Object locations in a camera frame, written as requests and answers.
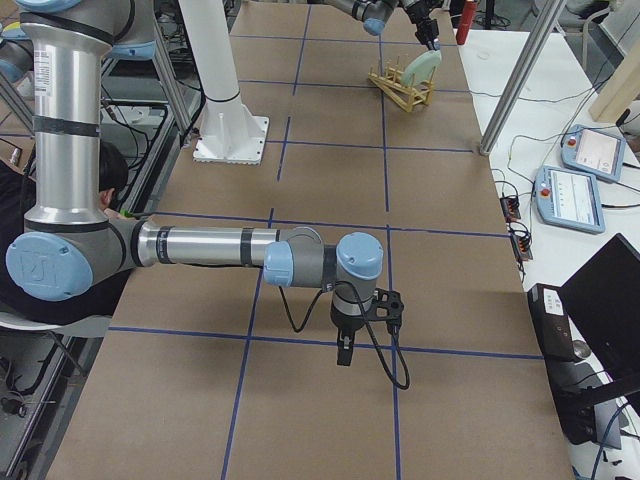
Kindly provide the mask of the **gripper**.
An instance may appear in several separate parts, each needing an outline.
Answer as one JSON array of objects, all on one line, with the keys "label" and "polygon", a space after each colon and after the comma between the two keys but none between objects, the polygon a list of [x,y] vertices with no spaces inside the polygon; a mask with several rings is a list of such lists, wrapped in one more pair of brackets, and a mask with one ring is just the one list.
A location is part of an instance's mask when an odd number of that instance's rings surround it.
[{"label": "gripper", "polygon": [[436,6],[437,1],[431,0],[405,2],[405,13],[411,23],[416,26],[416,38],[422,45],[432,51],[440,50],[438,23],[431,18],[431,12]]},{"label": "gripper", "polygon": [[356,302],[344,300],[338,294],[334,294],[332,296],[330,318],[338,329],[337,365],[350,366],[355,333],[364,326],[361,309]]}]

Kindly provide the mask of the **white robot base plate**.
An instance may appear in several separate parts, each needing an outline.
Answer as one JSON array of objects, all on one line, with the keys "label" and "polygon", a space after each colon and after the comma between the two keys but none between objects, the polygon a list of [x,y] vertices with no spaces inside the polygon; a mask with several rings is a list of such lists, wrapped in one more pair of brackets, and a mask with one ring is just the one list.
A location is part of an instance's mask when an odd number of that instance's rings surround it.
[{"label": "white robot base plate", "polygon": [[261,163],[269,118],[242,114],[239,119],[224,113],[206,119],[193,153],[196,162],[258,165]]}]

